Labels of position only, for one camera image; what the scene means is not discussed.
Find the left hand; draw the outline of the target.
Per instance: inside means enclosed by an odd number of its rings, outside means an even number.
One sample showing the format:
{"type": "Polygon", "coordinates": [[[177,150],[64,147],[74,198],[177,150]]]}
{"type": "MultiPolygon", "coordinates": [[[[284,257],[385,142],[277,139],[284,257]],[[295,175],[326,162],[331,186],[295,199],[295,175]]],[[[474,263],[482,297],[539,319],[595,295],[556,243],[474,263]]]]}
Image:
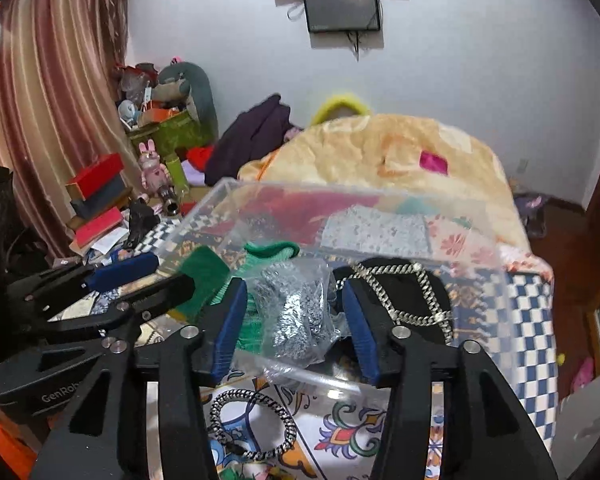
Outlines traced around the left hand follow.
{"type": "Polygon", "coordinates": [[[19,479],[29,478],[36,453],[20,438],[19,430],[1,416],[0,456],[19,479]]]}

